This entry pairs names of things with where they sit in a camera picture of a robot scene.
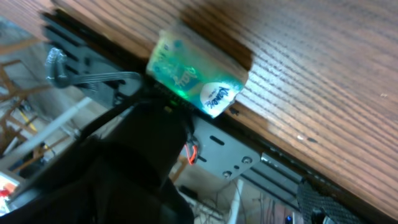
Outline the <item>teal tissue pack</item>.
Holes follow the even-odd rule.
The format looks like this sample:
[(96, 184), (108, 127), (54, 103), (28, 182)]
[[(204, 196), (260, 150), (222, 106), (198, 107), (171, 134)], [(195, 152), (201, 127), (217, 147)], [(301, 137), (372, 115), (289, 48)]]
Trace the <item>teal tissue pack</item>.
[(146, 73), (212, 118), (248, 80), (243, 66), (182, 22), (159, 32)]

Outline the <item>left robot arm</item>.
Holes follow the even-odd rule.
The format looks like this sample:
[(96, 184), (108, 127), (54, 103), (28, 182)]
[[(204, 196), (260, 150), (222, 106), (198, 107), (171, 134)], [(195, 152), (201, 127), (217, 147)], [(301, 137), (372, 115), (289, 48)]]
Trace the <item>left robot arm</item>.
[(193, 223), (169, 173), (193, 135), (191, 117), (152, 81), (91, 122), (20, 185), (2, 223)]

